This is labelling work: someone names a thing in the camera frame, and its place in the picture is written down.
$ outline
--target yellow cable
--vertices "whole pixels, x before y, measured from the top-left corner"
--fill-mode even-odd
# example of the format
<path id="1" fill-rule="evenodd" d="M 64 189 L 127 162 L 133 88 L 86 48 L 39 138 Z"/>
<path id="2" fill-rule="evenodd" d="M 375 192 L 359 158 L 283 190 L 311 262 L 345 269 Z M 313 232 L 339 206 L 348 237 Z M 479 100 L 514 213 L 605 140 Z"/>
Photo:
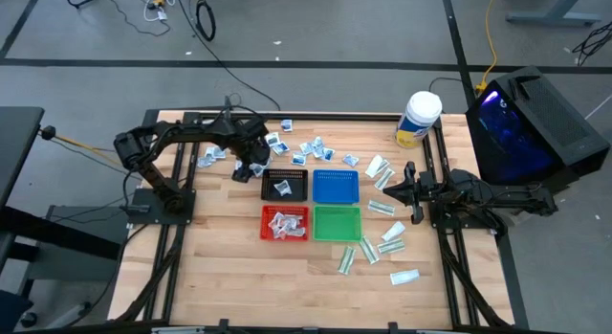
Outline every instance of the yellow cable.
<path id="1" fill-rule="evenodd" d="M 105 159 L 106 161 L 121 167 L 121 163 L 119 163 L 118 161 L 108 157 L 104 153 L 98 151 L 95 147 L 92 147 L 92 146 L 89 146 L 89 145 L 86 145 L 86 144 L 83 144 L 83 143 L 79 143 L 79 142 L 74 141 L 74 140 L 72 140 L 70 138 L 66 138 L 66 137 L 62 137 L 62 136 L 58 136 L 58 135 L 55 135 L 55 137 L 58 138 L 60 141 L 62 141 L 64 143 L 68 143 L 70 145 L 78 146 L 78 147 L 84 148 L 86 150 L 89 150 L 92 153 L 95 153 L 98 156 L 100 156 L 101 158 Z"/>
<path id="2" fill-rule="evenodd" d="M 487 72 L 482 76 L 482 80 L 480 84 L 476 85 L 476 91 L 479 93 L 485 91 L 487 88 L 487 77 L 489 76 L 489 72 L 495 67 L 497 64 L 497 53 L 495 52 L 495 48 L 493 47 L 493 41 L 491 40 L 491 33 L 489 33 L 489 12 L 491 12 L 491 7 L 493 5 L 493 0 L 489 1 L 489 7 L 487 8 L 487 15 L 485 16 L 485 30 L 487 31 L 487 39 L 489 40 L 489 47 L 491 48 L 491 53 L 493 53 L 493 64 L 489 66 Z"/>

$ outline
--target blue tray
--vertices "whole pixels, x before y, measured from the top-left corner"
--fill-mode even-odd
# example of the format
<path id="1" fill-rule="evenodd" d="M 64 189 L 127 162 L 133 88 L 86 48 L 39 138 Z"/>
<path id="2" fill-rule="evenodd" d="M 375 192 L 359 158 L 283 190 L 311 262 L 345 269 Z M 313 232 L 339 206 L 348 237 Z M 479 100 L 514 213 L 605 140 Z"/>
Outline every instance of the blue tray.
<path id="1" fill-rule="evenodd" d="M 360 175 L 355 170 L 315 170 L 313 200 L 319 204 L 360 202 Z"/>

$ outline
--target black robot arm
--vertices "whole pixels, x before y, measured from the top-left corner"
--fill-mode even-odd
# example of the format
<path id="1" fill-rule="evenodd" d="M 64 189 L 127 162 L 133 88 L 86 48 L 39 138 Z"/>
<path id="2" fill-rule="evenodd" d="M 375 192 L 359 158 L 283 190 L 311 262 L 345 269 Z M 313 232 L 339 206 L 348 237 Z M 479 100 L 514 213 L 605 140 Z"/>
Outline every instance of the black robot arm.
<path id="1" fill-rule="evenodd" d="M 126 169 L 138 172 L 151 185 L 166 211 L 180 212 L 184 199 L 177 182 L 164 177 L 153 164 L 168 145 L 211 142 L 221 149 L 229 148 L 242 162 L 242 166 L 231 175 L 231 179 L 238 182 L 249 181 L 251 163 L 265 165 L 268 162 L 270 148 L 265 141 L 268 134 L 266 119 L 254 115 L 244 122 L 233 120 L 229 109 L 231 107 L 226 106 L 212 122 L 157 122 L 120 133 L 114 141 L 115 150 Z M 149 147 L 145 139 L 153 136 L 157 136 L 157 140 Z"/>
<path id="2" fill-rule="evenodd" d="M 419 180 L 414 178 L 415 173 L 414 163 L 408 162 L 404 181 L 383 190 L 405 206 L 412 206 L 412 224 L 423 220 L 421 201 L 441 203 L 451 210 L 521 209 L 539 215 L 557 210 L 553 195 L 541 185 L 492 186 L 462 169 L 453 169 L 444 183 L 434 182 L 431 171 L 420 172 Z"/>

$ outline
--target computer tower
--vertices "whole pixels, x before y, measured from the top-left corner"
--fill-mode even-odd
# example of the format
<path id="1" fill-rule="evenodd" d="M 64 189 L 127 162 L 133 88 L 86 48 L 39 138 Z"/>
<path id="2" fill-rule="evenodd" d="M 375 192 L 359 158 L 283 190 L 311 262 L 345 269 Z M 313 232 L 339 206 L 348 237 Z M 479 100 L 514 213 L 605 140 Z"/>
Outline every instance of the computer tower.
<path id="1" fill-rule="evenodd" d="M 481 178 L 552 192 L 601 168 L 605 140 L 536 67 L 493 80 L 466 113 Z"/>

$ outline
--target concrete floor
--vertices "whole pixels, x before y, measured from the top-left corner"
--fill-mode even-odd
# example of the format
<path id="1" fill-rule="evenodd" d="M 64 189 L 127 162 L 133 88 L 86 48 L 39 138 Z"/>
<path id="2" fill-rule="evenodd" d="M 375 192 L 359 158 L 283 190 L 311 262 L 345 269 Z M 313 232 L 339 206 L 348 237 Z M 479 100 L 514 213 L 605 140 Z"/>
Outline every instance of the concrete floor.
<path id="1" fill-rule="evenodd" d="M 9 35 L 29 0 L 0 0 L 0 41 Z M 130 21 L 160 32 L 142 19 L 139 0 L 117 0 Z M 208 0 L 217 37 L 210 48 L 224 60 L 275 61 L 283 68 L 240 68 L 233 72 L 274 97 L 284 110 L 401 111 L 409 96 L 436 77 L 457 78 L 456 58 L 442 0 Z M 555 0 L 495 0 L 492 36 L 500 65 L 573 66 L 573 48 L 589 30 L 512 25 L 511 10 L 538 10 Z M 581 0 L 577 11 L 612 19 L 611 0 Z M 483 18 L 489 0 L 452 0 L 469 65 L 491 62 Z M 237 92 L 256 110 L 273 110 L 266 99 L 219 68 L 121 67 L 91 60 L 211 60 L 192 37 L 180 8 L 167 9 L 172 31 L 161 37 L 137 34 L 123 24 L 109 0 L 80 11 L 65 0 L 39 0 L 7 54 L 0 59 L 2 105 L 46 109 L 43 125 L 90 145 L 110 147 L 118 132 L 142 121 L 146 109 L 219 105 Z M 16 59 L 80 59 L 73 66 L 14 66 Z M 282 61 L 365 61 L 362 69 L 285 68 Z M 447 71 L 384 70 L 377 62 L 450 65 Z M 612 44 L 586 66 L 612 66 Z M 481 74 L 471 74 L 477 83 Z M 583 115 L 612 93 L 612 74 L 548 76 Z M 436 83 L 449 113 L 467 109 L 462 85 Z M 612 141 L 612 103 L 589 122 Z M 120 197 L 122 176 L 61 147 L 36 141 L 12 193 L 10 205 L 42 215 L 49 205 L 95 206 Z M 511 228 L 514 258 L 532 329 L 602 333 L 612 327 L 612 197 L 605 195 L 612 162 L 557 197 L 561 211 L 529 218 Z M 13 271 L 24 266 L 13 263 Z M 0 276 L 14 291 L 19 273 Z M 70 306 L 95 299 L 102 282 L 43 281 L 32 300 L 40 323 Z M 83 323 L 105 319 L 106 297 Z"/>

